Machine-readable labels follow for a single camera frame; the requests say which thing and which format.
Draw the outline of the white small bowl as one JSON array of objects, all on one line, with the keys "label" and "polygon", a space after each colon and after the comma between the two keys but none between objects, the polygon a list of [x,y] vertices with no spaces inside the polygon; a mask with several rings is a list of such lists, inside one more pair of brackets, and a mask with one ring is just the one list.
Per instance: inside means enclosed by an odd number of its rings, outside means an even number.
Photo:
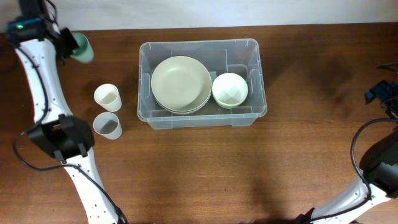
[{"label": "white small bowl", "polygon": [[212,95],[223,103],[244,102],[248,96],[248,84],[236,73],[223,73],[212,84]]}]

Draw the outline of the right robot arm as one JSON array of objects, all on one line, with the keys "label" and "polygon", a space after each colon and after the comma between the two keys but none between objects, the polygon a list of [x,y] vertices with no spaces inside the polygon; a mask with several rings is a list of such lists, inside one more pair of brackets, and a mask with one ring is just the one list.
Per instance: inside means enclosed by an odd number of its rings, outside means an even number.
[{"label": "right robot arm", "polygon": [[368,121],[354,135],[350,157],[357,178],[332,201],[299,215],[295,223],[355,223],[369,209],[397,198],[397,131],[373,144],[360,163],[356,163],[354,158],[356,142],[367,127],[376,123],[397,122],[397,84],[383,80],[368,90],[364,98],[366,104],[380,100],[388,117]]}]

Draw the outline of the beige bowl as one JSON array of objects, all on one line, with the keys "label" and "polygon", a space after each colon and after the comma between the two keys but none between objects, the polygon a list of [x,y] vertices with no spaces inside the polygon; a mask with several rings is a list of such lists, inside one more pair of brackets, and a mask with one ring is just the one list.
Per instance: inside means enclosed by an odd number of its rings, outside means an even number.
[{"label": "beige bowl", "polygon": [[170,57],[155,68],[151,90],[157,101],[177,111],[192,110],[208,101],[212,82],[208,69],[187,56]]}]

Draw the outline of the mint green cup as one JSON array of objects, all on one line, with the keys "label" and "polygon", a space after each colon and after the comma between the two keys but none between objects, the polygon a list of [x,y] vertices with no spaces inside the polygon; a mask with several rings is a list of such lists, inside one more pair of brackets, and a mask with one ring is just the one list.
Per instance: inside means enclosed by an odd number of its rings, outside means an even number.
[{"label": "mint green cup", "polygon": [[78,44],[78,48],[73,50],[71,58],[81,63],[91,63],[95,55],[88,38],[80,32],[73,32],[72,35]]}]

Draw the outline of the white label in container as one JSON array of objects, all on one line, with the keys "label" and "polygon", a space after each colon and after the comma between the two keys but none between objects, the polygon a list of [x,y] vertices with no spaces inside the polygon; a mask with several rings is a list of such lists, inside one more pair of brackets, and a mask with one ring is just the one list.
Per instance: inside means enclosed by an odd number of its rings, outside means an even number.
[{"label": "white label in container", "polygon": [[211,82],[213,83],[215,79],[217,78],[217,73],[216,72],[209,72],[210,77],[211,77]]}]

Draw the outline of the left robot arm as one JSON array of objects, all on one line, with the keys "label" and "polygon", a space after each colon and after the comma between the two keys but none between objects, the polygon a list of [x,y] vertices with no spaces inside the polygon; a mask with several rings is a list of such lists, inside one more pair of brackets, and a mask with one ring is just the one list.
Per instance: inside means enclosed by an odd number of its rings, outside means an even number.
[{"label": "left robot arm", "polygon": [[103,187],[91,127],[69,109],[57,73],[57,62],[68,57],[90,63],[93,49],[85,36],[59,28],[57,10],[47,8],[52,5],[52,1],[19,0],[21,15],[7,25],[7,39],[24,67],[34,103],[34,125],[19,137],[27,136],[59,163],[38,171],[66,170],[90,223],[127,223]]}]

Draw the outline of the yellow small bowl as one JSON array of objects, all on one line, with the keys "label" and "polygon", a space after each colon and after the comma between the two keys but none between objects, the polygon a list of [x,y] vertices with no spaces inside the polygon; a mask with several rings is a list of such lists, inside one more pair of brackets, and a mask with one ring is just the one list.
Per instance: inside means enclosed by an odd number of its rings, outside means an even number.
[{"label": "yellow small bowl", "polygon": [[235,104],[227,104],[227,103],[223,103],[217,99],[215,99],[215,101],[219,106],[221,106],[222,108],[225,108],[225,109],[236,108],[243,103],[243,102],[239,102],[239,103],[235,103]]}]

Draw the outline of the cream bowl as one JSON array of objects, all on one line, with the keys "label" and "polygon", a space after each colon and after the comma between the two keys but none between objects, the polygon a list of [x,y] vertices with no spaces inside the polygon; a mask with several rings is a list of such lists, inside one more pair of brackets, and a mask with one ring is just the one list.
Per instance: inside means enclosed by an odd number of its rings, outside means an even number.
[{"label": "cream bowl", "polygon": [[192,110],[177,111],[177,110],[172,110],[172,109],[170,109],[170,108],[164,106],[163,104],[161,104],[161,103],[160,103],[159,101],[157,101],[157,100],[156,100],[156,102],[157,102],[161,107],[163,107],[165,110],[170,111],[171,113],[175,113],[175,114],[190,114],[190,113],[194,113],[194,112],[200,110],[202,107],[204,107],[204,106],[206,105],[206,103],[207,103],[207,101],[206,101],[206,102],[202,103],[200,106],[198,106],[198,107],[196,107],[196,108],[194,108],[194,109],[192,109]]}]

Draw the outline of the mint green small bowl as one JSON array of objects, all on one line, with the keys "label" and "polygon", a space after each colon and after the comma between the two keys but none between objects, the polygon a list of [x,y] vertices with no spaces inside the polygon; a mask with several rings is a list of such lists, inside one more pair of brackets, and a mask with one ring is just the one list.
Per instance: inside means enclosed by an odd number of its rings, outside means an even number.
[{"label": "mint green small bowl", "polygon": [[233,108],[236,108],[236,107],[239,106],[239,105],[226,105],[226,104],[222,104],[222,103],[219,103],[219,102],[217,102],[217,104],[218,104],[220,107],[224,108],[224,109],[233,109]]}]

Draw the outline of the clear plastic storage container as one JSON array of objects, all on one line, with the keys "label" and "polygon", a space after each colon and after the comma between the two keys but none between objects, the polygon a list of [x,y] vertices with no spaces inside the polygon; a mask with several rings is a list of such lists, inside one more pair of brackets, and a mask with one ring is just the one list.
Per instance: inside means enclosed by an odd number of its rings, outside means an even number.
[{"label": "clear plastic storage container", "polygon": [[[224,109],[214,98],[191,114],[175,114],[157,102],[151,90],[156,66],[174,56],[187,56],[204,64],[209,72],[236,73],[248,84],[248,96],[236,108]],[[138,118],[152,129],[201,126],[250,126],[267,113],[267,101],[259,44],[254,39],[146,42],[139,49]]]}]

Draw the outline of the cream white cup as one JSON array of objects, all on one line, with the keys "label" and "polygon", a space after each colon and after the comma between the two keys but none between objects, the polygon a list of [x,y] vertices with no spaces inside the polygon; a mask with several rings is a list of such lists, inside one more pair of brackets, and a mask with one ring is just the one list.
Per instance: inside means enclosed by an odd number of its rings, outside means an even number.
[{"label": "cream white cup", "polygon": [[95,90],[94,100],[109,112],[116,112],[122,107],[118,88],[110,83],[100,85]]}]

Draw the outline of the grey cup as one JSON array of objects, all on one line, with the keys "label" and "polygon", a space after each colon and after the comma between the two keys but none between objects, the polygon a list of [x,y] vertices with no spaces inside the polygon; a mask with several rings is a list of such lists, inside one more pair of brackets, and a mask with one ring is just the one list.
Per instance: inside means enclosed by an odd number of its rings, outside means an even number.
[{"label": "grey cup", "polygon": [[111,112],[99,114],[93,121],[93,129],[110,140],[119,138],[123,132],[119,118]]}]

